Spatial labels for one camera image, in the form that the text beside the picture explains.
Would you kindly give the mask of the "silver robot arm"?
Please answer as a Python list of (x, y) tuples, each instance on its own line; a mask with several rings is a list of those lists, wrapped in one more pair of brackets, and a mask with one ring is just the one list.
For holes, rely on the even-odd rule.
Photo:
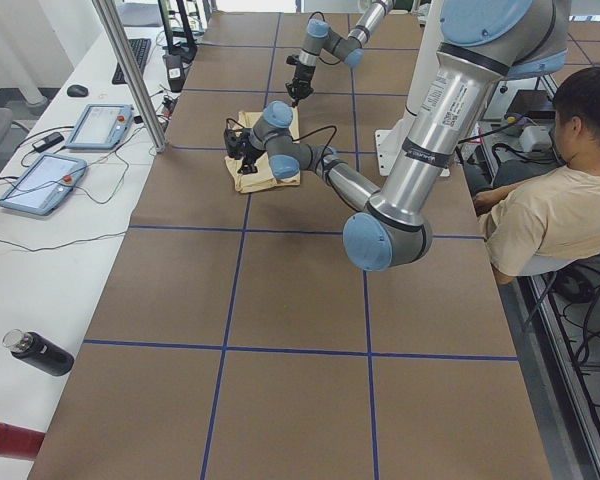
[(286, 63), (295, 68), (292, 79), (285, 84), (291, 106), (297, 107), (314, 92), (312, 80), (323, 51), (355, 69), (363, 57), (363, 47), (395, 4), (394, 0), (371, 1), (346, 37), (335, 32), (326, 20), (311, 17), (301, 49), (286, 59)]
[(567, 55), (567, 1), (446, 1), (428, 24), (441, 41), (438, 68), (403, 138), (390, 174), (377, 186), (326, 145), (293, 138), (291, 103), (269, 103), (252, 127), (227, 128), (225, 148), (245, 173), (266, 158), (273, 176), (320, 176), (353, 209), (343, 229), (350, 261), (383, 271), (422, 258), (432, 242), (423, 205), (456, 147), (466, 140), (504, 80), (560, 70)]

